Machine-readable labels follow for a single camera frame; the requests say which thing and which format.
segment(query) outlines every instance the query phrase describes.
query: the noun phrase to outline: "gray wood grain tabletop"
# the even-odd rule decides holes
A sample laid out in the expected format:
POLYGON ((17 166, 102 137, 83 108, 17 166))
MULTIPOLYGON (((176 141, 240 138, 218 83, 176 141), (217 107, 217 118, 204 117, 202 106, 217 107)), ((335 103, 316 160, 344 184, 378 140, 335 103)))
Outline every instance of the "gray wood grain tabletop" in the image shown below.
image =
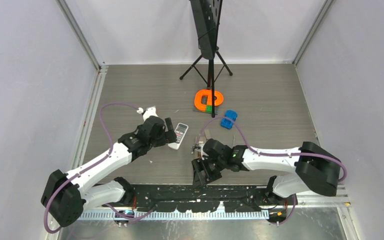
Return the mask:
MULTIPOLYGON (((194 155, 191 147, 211 115, 193 111, 195 94, 205 89, 206 84, 194 70, 179 80, 188 67, 185 64, 109 67, 98 109, 112 102, 127 102, 142 108, 156 106, 159 117, 170 117, 174 126, 187 124, 189 130, 179 150, 168 146, 153 148, 147 155, 111 173, 103 183, 124 177, 132 184, 192 184, 194 155)), ((215 71, 218 73, 221 67, 216 64, 215 71)), ((253 147, 286 149, 300 147, 303 141, 316 143, 307 104, 292 64, 230 64, 229 67, 233 76, 223 70, 215 82, 216 91, 224 96, 219 116, 227 110, 236 111, 236 122, 253 147)), ((199 64, 197 68, 206 76, 206 64, 199 64)), ((143 122, 141 115, 125 106, 108 107, 103 111, 103 120, 114 141, 143 122)), ((214 121, 208 129, 214 139, 226 145, 232 146, 233 136, 235 145, 244 144, 239 132, 221 127, 220 120, 214 121)), ((109 146, 99 114, 96 114, 84 162, 109 146)), ((223 178, 215 184, 265 185, 271 176, 278 174, 282 172, 224 170, 223 178)))

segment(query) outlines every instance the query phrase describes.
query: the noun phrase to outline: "black worn surface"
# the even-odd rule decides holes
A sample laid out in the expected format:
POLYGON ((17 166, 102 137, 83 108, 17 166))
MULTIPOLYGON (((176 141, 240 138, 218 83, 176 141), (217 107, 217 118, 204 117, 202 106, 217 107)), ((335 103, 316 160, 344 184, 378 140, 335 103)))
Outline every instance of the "black worn surface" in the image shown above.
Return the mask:
MULTIPOLYGON (((176 209, 184 213, 215 211, 223 202, 225 212, 259 212, 264 201, 265 188, 256 185, 209 185, 199 189, 192 185, 133 184, 138 211, 170 213, 176 209)), ((126 207, 112 203, 114 207, 126 207)))

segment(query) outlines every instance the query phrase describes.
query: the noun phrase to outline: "tripod pole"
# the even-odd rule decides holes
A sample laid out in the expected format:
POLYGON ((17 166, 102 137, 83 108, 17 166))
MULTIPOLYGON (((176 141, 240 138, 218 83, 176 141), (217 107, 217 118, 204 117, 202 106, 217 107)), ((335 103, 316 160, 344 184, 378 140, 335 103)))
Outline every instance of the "tripod pole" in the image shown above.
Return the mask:
POLYGON ((209 60, 208 68, 210 70, 211 74, 211 117, 215 118, 216 117, 216 106, 215 104, 215 96, 214 96, 214 59, 209 60))

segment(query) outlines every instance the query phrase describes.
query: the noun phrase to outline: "metal beam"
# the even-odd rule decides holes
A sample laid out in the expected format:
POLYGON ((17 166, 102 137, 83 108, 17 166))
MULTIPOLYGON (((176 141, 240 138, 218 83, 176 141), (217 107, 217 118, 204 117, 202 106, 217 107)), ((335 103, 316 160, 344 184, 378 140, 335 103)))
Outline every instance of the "metal beam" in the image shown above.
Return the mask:
POLYGON ((331 8, 334 1, 335 0, 325 0, 324 1, 324 4, 321 7, 320 11, 318 12, 318 15, 315 18, 315 21, 313 22, 313 24, 310 28, 310 31, 307 33, 307 36, 305 37, 304 42, 302 43, 301 47, 298 50, 298 53, 296 54, 295 59, 292 62, 293 64, 295 64, 295 66, 300 62, 301 57, 303 56, 309 43, 313 39, 314 34, 316 33, 316 31, 319 28, 320 24, 322 23, 323 19, 325 19, 325 16, 328 13, 328 11, 331 8))
POLYGON ((59 8, 61 9, 62 13, 64 14, 65 18, 68 21, 68 24, 70 24, 71 29, 73 30, 74 34, 76 35, 78 41, 80 42, 81 46, 83 47, 84 51, 86 51, 87 56, 89 57, 90 61, 92 62, 93 66, 96 68, 97 71, 100 70, 101 65, 99 64, 97 58, 94 55, 94 52, 91 49, 91 46, 89 45, 88 41, 85 38, 85 35, 83 35, 82 30, 80 29, 79 24, 77 23, 72 11, 70 10, 66 0, 55 0, 58 4, 59 8))

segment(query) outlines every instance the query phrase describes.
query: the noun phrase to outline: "white backdrop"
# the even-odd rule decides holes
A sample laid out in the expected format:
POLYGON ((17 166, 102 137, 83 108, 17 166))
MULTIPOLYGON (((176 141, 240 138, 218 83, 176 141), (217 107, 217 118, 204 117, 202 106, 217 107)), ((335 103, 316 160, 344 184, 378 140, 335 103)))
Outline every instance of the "white backdrop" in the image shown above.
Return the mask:
MULTIPOLYGON (((224 0, 218 46, 229 63, 290 63, 324 0, 224 0)), ((67 0, 98 60, 191 63, 199 55, 189 0, 67 0)))

